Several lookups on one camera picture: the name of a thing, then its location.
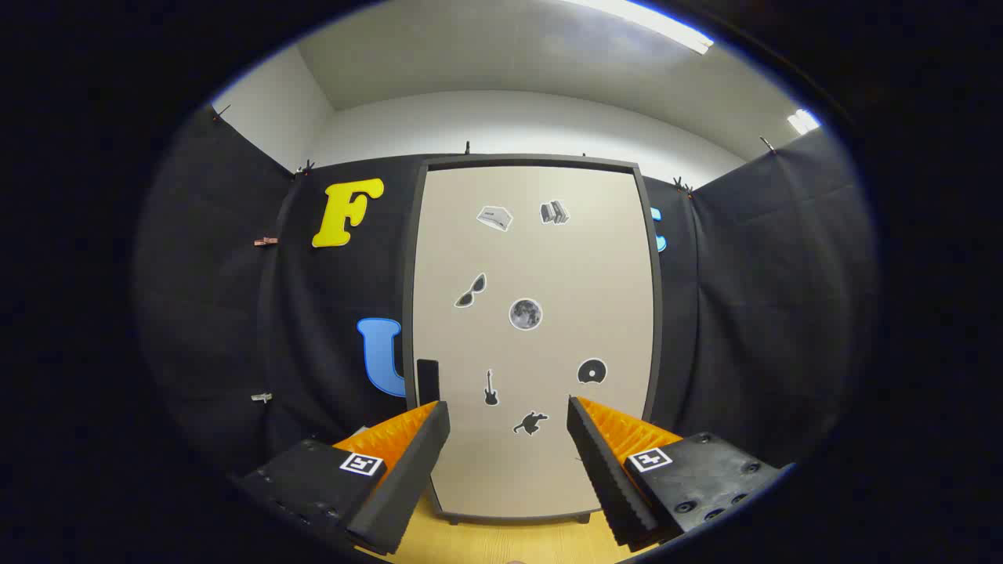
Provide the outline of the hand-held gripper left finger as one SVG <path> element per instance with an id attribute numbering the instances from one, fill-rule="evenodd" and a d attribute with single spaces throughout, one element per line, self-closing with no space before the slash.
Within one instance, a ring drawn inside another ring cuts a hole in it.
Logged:
<path id="1" fill-rule="evenodd" d="M 393 554 L 450 431 L 447 401 L 430 401 L 333 445 L 301 440 L 234 483 L 314 540 Z"/>

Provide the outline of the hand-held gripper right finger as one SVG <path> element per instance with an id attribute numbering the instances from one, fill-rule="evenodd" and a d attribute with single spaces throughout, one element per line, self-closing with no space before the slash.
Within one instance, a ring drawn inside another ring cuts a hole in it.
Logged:
<path id="1" fill-rule="evenodd" d="M 678 436 L 581 396 L 567 400 L 567 432 L 614 539 L 633 552 L 723 520 L 787 471 L 714 433 Z"/>

